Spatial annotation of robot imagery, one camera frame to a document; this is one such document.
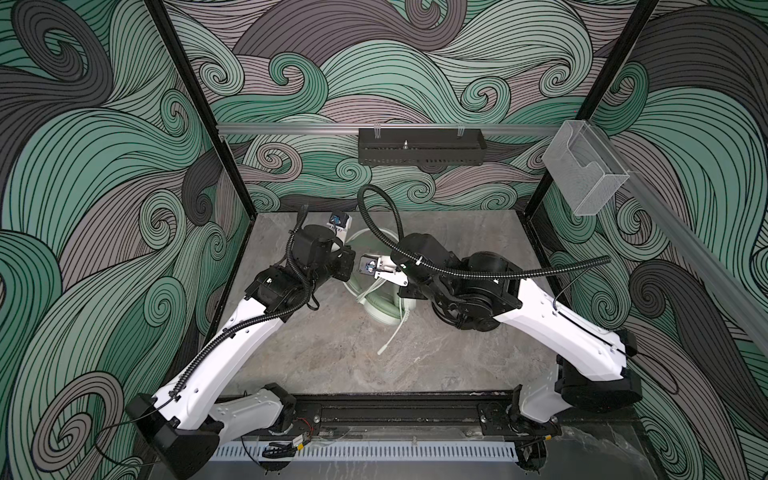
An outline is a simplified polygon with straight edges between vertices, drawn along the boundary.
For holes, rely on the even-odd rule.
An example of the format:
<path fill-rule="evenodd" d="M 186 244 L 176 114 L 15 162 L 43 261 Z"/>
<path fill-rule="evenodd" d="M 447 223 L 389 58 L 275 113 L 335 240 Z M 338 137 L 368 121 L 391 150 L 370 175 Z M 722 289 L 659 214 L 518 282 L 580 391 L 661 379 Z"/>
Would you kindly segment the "mint green headphones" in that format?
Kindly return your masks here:
<path fill-rule="evenodd" d="M 363 254 L 385 254 L 385 245 L 368 228 L 352 234 L 347 239 L 347 244 L 356 252 L 358 260 Z M 412 316 L 417 301 L 401 298 L 398 285 L 364 275 L 358 269 L 353 271 L 352 276 L 345 283 L 345 288 L 371 319 L 394 328 L 389 340 L 377 352 L 378 355 L 382 355 Z"/>

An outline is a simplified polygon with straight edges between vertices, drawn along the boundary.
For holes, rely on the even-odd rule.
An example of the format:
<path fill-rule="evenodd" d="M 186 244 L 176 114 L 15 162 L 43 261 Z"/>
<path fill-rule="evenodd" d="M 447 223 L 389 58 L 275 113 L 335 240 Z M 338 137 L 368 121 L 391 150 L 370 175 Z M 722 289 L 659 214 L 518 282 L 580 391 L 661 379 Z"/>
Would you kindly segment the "black headphones with blue band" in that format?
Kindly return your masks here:
<path fill-rule="evenodd" d="M 500 326 L 494 318 L 491 302 L 479 295 L 469 295 L 465 302 L 441 306 L 432 303 L 432 310 L 444 323 L 458 330 L 490 332 Z"/>

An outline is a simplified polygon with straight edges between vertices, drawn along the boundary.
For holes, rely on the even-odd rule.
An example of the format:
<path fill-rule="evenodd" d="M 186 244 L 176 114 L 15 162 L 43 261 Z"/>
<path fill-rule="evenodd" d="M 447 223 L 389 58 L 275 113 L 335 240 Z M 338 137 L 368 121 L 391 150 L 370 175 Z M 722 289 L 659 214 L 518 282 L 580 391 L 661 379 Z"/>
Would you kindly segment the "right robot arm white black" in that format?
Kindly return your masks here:
<path fill-rule="evenodd" d="M 637 342 L 626 329 L 602 329 L 541 289 L 536 278 L 558 274 L 556 268 L 524 270 L 493 252 L 459 258 L 434 236 L 387 236 L 372 219 L 366 197 L 378 195 L 390 208 L 394 200 L 380 187 L 362 186 L 357 204 L 369 231 L 390 252 L 369 256 L 361 269 L 398 286 L 403 299 L 427 301 L 444 323 L 458 330 L 488 332 L 514 327 L 556 354 L 556 361 L 534 383 L 521 388 L 516 415 L 529 423 L 546 424 L 568 409 L 608 413 L 638 403 L 640 376 L 631 369 Z"/>

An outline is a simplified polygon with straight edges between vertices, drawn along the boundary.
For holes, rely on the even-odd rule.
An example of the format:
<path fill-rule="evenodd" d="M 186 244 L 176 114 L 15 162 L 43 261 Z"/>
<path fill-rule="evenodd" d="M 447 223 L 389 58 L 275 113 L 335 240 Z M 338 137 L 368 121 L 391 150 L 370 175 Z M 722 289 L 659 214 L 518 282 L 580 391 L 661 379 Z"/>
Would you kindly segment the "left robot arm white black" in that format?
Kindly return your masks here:
<path fill-rule="evenodd" d="M 296 399 L 276 383 L 222 402 L 224 388 L 272 334 L 312 301 L 330 279 L 350 278 L 355 258 L 345 237 L 351 219 L 335 211 L 308 225 L 302 208 L 282 260 L 256 275 L 234 313 L 200 352 L 153 394 L 139 394 L 126 413 L 160 463 L 189 479 L 222 444 L 256 430 L 278 435 L 293 427 Z"/>

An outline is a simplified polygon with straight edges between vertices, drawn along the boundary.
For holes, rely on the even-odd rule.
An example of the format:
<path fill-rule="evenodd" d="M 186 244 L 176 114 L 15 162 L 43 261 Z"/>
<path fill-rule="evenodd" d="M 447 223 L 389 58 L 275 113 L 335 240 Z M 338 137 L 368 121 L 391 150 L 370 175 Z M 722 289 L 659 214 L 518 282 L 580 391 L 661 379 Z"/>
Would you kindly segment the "black perforated wall tray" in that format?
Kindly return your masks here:
<path fill-rule="evenodd" d="M 384 130 L 376 135 L 361 129 L 357 136 L 358 160 L 366 166 L 416 166 L 438 168 L 476 166 L 485 161 L 488 146 L 481 130 L 461 134 L 449 130 Z"/>

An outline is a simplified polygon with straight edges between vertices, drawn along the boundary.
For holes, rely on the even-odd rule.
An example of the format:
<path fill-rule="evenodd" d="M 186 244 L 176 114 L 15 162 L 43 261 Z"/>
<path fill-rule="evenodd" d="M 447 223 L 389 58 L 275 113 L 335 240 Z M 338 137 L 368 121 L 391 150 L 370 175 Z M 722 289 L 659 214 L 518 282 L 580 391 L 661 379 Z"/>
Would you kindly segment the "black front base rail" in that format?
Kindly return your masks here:
<path fill-rule="evenodd" d="M 296 394 L 289 431 L 341 427 L 480 427 L 500 433 L 519 390 Z"/>

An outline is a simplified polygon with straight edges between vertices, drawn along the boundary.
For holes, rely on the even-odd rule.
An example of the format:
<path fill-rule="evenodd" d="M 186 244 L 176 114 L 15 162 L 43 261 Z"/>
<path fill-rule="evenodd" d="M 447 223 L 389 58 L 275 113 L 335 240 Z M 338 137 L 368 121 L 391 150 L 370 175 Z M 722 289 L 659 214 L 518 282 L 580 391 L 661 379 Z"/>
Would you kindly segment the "aluminium horizontal rail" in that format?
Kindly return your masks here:
<path fill-rule="evenodd" d="M 478 129 L 490 136 L 552 136 L 560 129 L 555 125 L 525 124 L 408 124 L 408 123 L 219 123 L 220 135 L 355 135 L 361 129 L 371 129 L 376 135 L 384 130 L 405 129 L 449 130 L 461 134 Z"/>

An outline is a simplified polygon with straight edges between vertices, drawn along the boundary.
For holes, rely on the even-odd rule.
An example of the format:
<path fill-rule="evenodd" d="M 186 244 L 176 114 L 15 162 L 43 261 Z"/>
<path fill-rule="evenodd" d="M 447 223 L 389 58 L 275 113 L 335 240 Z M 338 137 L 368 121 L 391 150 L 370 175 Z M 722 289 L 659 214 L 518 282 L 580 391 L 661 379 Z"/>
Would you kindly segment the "clear plastic wall bin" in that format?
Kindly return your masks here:
<path fill-rule="evenodd" d="M 565 121 L 542 159 L 577 217 L 597 215 L 629 179 L 609 137 L 585 120 Z"/>

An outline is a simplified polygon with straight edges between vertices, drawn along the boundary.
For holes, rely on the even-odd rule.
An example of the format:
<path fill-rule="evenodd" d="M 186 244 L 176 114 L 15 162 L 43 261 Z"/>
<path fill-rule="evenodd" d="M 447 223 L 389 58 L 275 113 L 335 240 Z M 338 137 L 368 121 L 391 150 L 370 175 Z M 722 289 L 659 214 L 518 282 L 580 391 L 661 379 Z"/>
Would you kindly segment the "black frame post left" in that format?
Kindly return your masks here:
<path fill-rule="evenodd" d="M 165 45 L 166 51 L 181 77 L 185 89 L 191 96 L 191 102 L 201 119 L 204 130 L 212 143 L 214 151 L 216 152 L 224 171 L 227 173 L 229 180 L 232 182 L 235 193 L 242 203 L 248 219 L 253 223 L 257 218 L 254 203 L 252 202 L 245 183 L 238 171 L 238 166 L 231 149 L 219 135 L 217 121 L 204 96 L 202 87 L 196 78 L 191 62 L 186 55 L 168 10 L 164 2 L 160 0 L 145 0 L 144 3 Z"/>

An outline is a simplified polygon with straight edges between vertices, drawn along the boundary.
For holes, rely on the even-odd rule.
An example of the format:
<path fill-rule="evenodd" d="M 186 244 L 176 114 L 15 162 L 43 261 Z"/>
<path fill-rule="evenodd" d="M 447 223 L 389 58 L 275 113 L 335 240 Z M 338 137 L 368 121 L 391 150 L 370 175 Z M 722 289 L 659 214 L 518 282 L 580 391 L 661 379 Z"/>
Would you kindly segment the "black frame post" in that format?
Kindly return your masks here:
<path fill-rule="evenodd" d="M 245 183 L 238 171 L 238 166 L 231 149 L 219 135 L 217 121 L 204 96 L 202 87 L 196 78 L 191 62 L 186 55 L 168 10 L 164 2 L 160 0 L 145 0 L 144 3 L 165 45 L 166 51 L 181 77 L 185 89 L 191 96 L 191 102 L 201 119 L 204 130 L 212 143 L 214 151 L 216 152 L 224 171 L 227 173 L 229 180 L 232 182 L 235 193 L 242 203 L 248 219 L 253 223 L 257 218 L 254 203 L 252 202 Z"/>
<path fill-rule="evenodd" d="M 576 114 L 577 120 L 589 120 L 593 117 L 658 3 L 658 0 L 640 0 L 637 2 L 615 45 L 610 50 L 595 83 L 591 87 L 586 99 L 582 102 Z M 552 183 L 553 178 L 550 172 L 546 171 L 537 185 L 534 194 L 528 201 L 525 210 L 522 212 L 522 219 L 525 222 L 530 221 L 534 217 Z"/>

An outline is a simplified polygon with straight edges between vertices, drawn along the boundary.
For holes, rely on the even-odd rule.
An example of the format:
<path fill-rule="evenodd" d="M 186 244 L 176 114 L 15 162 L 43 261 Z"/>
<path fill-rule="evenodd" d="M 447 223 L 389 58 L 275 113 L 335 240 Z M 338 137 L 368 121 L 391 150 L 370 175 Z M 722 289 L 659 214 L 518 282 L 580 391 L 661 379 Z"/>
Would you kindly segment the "black frame post right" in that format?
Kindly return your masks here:
<path fill-rule="evenodd" d="M 591 87 L 586 99 L 582 102 L 576 114 L 577 120 L 589 120 L 593 117 L 658 3 L 658 0 L 640 0 L 637 2 L 615 45 L 610 50 L 595 83 Z M 537 185 L 534 194 L 528 201 L 525 210 L 522 212 L 522 219 L 525 222 L 530 221 L 534 217 L 552 183 L 553 178 L 550 172 L 546 171 Z"/>

